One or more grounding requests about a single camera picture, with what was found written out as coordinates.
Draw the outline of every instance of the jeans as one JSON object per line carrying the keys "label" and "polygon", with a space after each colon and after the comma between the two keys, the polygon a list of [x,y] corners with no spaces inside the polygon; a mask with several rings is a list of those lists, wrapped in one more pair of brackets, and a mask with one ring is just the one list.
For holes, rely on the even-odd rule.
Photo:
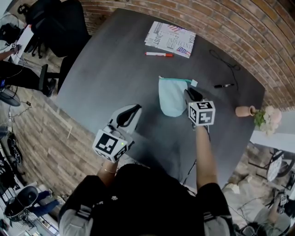
{"label": "jeans", "polygon": [[[49,195],[49,191],[43,191],[39,193],[36,199],[36,203],[38,203],[40,200],[45,199]],[[52,202],[49,202],[43,206],[32,206],[29,208],[29,211],[34,213],[37,217],[40,217],[51,212],[57,205],[59,205],[59,202],[57,200],[53,200]]]}

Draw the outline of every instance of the red marker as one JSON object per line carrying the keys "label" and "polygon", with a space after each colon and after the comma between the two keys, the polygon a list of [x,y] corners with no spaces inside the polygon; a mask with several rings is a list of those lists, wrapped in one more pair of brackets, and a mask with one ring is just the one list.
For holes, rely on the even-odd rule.
{"label": "red marker", "polygon": [[173,54],[171,54],[171,53],[150,53],[150,52],[146,52],[145,54],[147,56],[173,57]]}

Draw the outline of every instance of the pen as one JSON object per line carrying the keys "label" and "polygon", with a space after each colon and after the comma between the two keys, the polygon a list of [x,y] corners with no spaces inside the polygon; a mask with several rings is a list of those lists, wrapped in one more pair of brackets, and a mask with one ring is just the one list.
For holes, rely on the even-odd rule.
{"label": "pen", "polygon": [[173,57],[173,54],[171,54],[171,53],[151,53],[151,52],[146,52],[145,54],[147,56]]}
{"label": "pen", "polygon": [[226,88],[226,87],[229,87],[229,86],[234,86],[235,84],[234,83],[229,83],[229,84],[218,84],[218,85],[215,85],[214,88],[218,89],[218,88]]}

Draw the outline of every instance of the bracelet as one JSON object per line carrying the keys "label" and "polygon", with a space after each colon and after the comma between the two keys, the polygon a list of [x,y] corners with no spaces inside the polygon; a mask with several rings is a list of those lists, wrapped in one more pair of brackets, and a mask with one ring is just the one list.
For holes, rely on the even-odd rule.
{"label": "bracelet", "polygon": [[103,168],[103,170],[106,171],[106,172],[108,172],[108,173],[110,173],[110,174],[116,174],[116,173],[117,173],[117,172],[109,171],[109,170],[107,170],[106,168]]}
{"label": "bracelet", "polygon": [[112,172],[112,171],[109,171],[109,170],[107,170],[107,169],[103,169],[104,171],[106,171],[106,172],[108,172],[108,173],[110,173],[110,174],[116,174],[117,172]]}

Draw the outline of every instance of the gray table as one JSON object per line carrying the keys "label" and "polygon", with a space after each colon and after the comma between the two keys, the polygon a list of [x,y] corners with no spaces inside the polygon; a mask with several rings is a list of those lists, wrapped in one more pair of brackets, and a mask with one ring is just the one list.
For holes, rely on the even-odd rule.
{"label": "gray table", "polygon": [[[264,88],[244,68],[235,72],[236,87],[214,89],[216,84],[233,83],[230,69],[209,53],[214,49],[229,63],[236,61],[201,37],[196,37],[192,56],[187,59],[145,56],[162,50],[145,46],[153,21],[166,21],[145,14],[118,9],[90,39],[70,70],[57,97],[57,104],[73,119],[96,134],[113,111],[140,104],[142,116],[134,134],[129,156],[164,169],[183,181],[195,156],[195,133],[186,113],[165,116],[159,106],[159,76],[194,79],[198,90],[214,101],[215,123],[211,143],[218,162],[218,179],[224,185],[238,164],[254,130],[252,117],[238,118],[235,107],[261,107]],[[195,186],[195,170],[187,184]]]}

